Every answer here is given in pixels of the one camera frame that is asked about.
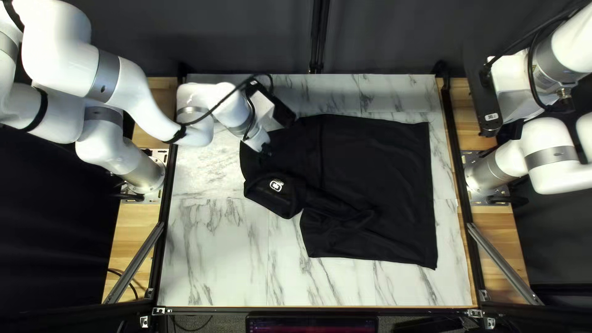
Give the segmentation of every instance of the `gray marble vein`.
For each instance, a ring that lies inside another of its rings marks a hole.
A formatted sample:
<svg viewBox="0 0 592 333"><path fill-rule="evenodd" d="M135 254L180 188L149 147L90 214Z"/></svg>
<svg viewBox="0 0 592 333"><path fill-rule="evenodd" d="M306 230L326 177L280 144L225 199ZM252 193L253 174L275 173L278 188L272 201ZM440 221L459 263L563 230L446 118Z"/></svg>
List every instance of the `gray marble vein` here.
<svg viewBox="0 0 592 333"><path fill-rule="evenodd" d="M174 198L160 282L167 306L267 304L268 211L250 200Z"/></svg>
<svg viewBox="0 0 592 333"><path fill-rule="evenodd" d="M456 199L434 200L437 268L375 261L377 305L462 306L471 304L471 290L462 244Z"/></svg>
<svg viewBox="0 0 592 333"><path fill-rule="evenodd" d="M300 117L360 116L358 75L274 75L275 95Z"/></svg>
<svg viewBox="0 0 592 333"><path fill-rule="evenodd" d="M192 75L239 83L248 75ZM300 116L336 113L430 123L437 269L309 258L300 215L285 220L243 197L239 140L216 123L204 148L179 147L158 304L166 306L470 305L466 258L433 76L274 75Z"/></svg>
<svg viewBox="0 0 592 333"><path fill-rule="evenodd" d="M439 112L433 75L359 75L362 112Z"/></svg>
<svg viewBox="0 0 592 333"><path fill-rule="evenodd" d="M374 305L372 261L309 258L299 220L270 213L268 305Z"/></svg>

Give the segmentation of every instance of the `white marble tabletop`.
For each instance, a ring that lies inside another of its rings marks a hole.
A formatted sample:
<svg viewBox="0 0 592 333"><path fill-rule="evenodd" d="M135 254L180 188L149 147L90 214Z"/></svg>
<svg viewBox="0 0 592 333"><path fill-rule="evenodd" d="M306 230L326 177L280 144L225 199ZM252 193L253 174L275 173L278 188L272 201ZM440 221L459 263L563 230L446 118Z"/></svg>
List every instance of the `white marble tabletop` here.
<svg viewBox="0 0 592 333"><path fill-rule="evenodd" d="M247 75L190 75L238 83ZM437 269L309 258L299 227L245 199L239 139L219 123L212 144L179 147L161 306L472 305L442 109L432 75L273 75L301 117L320 113L430 123Z"/></svg>

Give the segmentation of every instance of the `black fabric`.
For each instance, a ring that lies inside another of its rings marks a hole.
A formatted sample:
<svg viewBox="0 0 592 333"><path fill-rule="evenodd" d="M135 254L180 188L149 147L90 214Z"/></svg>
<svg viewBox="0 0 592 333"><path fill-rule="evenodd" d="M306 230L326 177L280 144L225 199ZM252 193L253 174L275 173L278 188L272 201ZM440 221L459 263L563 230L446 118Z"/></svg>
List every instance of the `black fabric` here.
<svg viewBox="0 0 592 333"><path fill-rule="evenodd" d="M284 218L304 209L309 257L436 268L428 123L323 114L269 136L263 153L241 143L244 194Z"/></svg>

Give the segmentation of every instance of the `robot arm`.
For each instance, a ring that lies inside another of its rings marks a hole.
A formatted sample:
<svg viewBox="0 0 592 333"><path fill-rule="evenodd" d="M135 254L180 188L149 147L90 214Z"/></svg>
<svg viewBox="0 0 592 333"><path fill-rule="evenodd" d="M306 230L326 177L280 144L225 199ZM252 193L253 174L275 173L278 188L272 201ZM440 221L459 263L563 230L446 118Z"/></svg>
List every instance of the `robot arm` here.
<svg viewBox="0 0 592 333"><path fill-rule="evenodd" d="M529 53L533 57L533 83L540 100L551 105L571 98L571 88L592 72L592 4L539 41L532 50L521 50L493 63L491 77L504 123L532 119L544 111L530 91Z"/></svg>
<svg viewBox="0 0 592 333"><path fill-rule="evenodd" d="M0 123L57 143L74 142L82 131L80 98L41 87L13 83L22 32L0 9Z"/></svg>
<svg viewBox="0 0 592 333"><path fill-rule="evenodd" d="M592 113L577 122L588 164L581 164L565 124L540 118L524 125L520 140L510 140L465 170L469 188L481 194L526 174L536 192L556 194L592 188Z"/></svg>
<svg viewBox="0 0 592 333"><path fill-rule="evenodd" d="M25 25L22 62L39 84L127 111L148 134L171 140L181 126L168 119L135 63L90 45L91 23L78 8L58 0L14 0ZM205 146L208 133L187 128L179 145Z"/></svg>

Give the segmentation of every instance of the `logo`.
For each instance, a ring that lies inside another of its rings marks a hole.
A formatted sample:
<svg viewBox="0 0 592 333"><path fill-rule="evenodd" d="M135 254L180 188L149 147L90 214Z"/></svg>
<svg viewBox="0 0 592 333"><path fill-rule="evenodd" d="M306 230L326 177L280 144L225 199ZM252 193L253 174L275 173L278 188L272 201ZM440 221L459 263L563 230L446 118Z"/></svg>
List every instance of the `logo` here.
<svg viewBox="0 0 592 333"><path fill-rule="evenodd" d="M276 192L280 192L282 190L283 185L284 182L282 182L279 179L274 179L269 183L269 187L271 187L271 189L273 189Z"/></svg>

